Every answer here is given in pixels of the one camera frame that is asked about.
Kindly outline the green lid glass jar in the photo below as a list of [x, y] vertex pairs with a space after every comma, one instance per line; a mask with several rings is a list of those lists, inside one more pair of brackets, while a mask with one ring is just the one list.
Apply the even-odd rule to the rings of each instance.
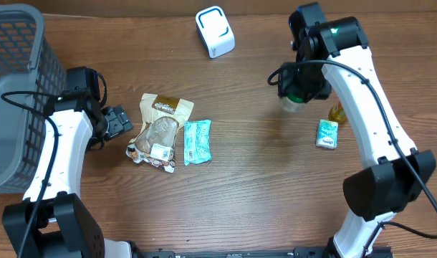
[[279, 102], [282, 109], [289, 113], [299, 113], [306, 105], [304, 102], [302, 102], [301, 98], [298, 98], [293, 94], [288, 94], [288, 96], [281, 97]]

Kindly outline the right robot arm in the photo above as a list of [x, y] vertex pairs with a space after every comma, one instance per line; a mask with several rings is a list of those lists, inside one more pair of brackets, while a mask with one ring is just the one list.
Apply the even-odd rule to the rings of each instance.
[[376, 74], [359, 21], [327, 21], [317, 3], [288, 20], [297, 58], [269, 78], [284, 107], [296, 112], [335, 92], [355, 135], [362, 170], [343, 182], [349, 207], [340, 230], [323, 247], [297, 247], [295, 257], [390, 257], [374, 247], [380, 232], [420, 194], [436, 168], [432, 152], [419, 151], [398, 122]]

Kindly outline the yellow dish soap bottle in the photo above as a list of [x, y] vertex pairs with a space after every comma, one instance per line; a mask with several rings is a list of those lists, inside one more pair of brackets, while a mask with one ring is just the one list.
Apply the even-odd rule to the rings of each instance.
[[347, 116], [341, 102], [338, 102], [331, 107], [328, 114], [328, 120], [336, 122], [338, 124], [343, 124], [347, 121]]

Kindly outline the green white tissue pack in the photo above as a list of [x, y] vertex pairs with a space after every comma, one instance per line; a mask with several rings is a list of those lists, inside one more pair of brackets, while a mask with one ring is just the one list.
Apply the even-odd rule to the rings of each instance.
[[336, 149], [338, 127], [337, 122], [320, 120], [317, 126], [315, 145], [326, 149]]

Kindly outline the small teal packet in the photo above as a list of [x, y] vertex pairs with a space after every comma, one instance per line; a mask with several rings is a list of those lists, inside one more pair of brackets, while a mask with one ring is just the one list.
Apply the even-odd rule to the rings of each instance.
[[184, 165], [212, 160], [210, 149], [211, 120], [187, 121], [184, 125]]

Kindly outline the clear plastic snack bag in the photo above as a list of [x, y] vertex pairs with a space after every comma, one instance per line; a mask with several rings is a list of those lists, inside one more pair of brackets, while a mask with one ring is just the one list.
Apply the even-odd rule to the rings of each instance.
[[145, 93], [140, 100], [142, 128], [128, 143], [127, 157], [167, 173], [176, 167], [176, 136], [193, 112], [194, 103], [177, 97]]

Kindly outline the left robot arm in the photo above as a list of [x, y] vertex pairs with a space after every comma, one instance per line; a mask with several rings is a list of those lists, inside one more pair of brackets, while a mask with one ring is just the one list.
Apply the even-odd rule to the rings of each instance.
[[2, 223], [18, 257], [136, 257], [130, 242], [104, 238], [80, 198], [86, 152], [133, 129], [121, 106], [108, 107], [107, 84], [94, 69], [67, 70], [67, 87], [48, 94], [39, 115], [46, 135], [33, 180]]

